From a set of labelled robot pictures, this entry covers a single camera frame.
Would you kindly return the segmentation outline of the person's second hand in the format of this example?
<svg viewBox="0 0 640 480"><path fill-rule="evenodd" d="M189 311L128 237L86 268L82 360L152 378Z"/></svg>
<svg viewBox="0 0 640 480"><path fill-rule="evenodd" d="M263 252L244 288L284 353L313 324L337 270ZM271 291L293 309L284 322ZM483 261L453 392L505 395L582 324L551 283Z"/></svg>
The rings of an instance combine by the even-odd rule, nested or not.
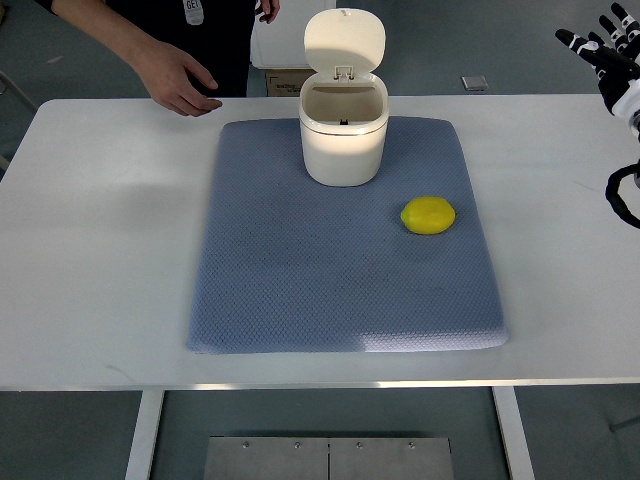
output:
<svg viewBox="0 0 640 480"><path fill-rule="evenodd" d="M280 12L279 0L257 0L254 14L261 23L271 24Z"/></svg>

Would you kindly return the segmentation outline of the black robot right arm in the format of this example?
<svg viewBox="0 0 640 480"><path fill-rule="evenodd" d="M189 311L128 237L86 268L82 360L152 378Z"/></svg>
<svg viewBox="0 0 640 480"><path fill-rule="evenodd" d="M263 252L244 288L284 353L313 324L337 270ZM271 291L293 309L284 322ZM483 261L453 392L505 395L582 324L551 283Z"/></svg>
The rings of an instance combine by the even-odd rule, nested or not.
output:
<svg viewBox="0 0 640 480"><path fill-rule="evenodd" d="M637 110L629 120L629 127L631 132L636 137L637 141L640 142L640 111ZM640 188L640 161L636 164L636 173L634 174L634 182L635 185Z"/></svg>

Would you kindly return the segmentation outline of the person's bare hand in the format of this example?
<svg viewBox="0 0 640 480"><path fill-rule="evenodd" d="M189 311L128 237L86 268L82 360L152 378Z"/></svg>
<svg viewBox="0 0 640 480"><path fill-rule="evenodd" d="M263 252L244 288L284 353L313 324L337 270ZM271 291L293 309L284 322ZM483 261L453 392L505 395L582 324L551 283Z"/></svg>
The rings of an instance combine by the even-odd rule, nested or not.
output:
<svg viewBox="0 0 640 480"><path fill-rule="evenodd" d="M222 106L207 96L218 84L199 62L186 52L153 41L131 61L151 98L181 116L199 117Z"/></svg>

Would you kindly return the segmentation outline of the person's forearm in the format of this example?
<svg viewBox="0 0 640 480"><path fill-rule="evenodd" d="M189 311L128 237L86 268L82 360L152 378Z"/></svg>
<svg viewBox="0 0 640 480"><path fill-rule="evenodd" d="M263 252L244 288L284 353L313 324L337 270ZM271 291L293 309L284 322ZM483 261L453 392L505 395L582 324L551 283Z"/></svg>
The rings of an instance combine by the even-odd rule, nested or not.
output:
<svg viewBox="0 0 640 480"><path fill-rule="evenodd" d="M51 9L130 66L142 57L144 47L156 44L153 37L113 11L104 1L53 0Z"/></svg>

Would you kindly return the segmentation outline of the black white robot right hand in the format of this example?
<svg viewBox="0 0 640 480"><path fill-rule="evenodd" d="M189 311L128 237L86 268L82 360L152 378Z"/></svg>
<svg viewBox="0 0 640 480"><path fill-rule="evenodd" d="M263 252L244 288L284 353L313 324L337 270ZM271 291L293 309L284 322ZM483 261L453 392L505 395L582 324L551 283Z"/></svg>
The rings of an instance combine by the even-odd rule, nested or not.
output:
<svg viewBox="0 0 640 480"><path fill-rule="evenodd" d="M607 111L629 124L639 110L639 21L618 2L610 9L618 24L599 17L608 41L595 32L582 37L566 29L558 29L555 37L593 68Z"/></svg>

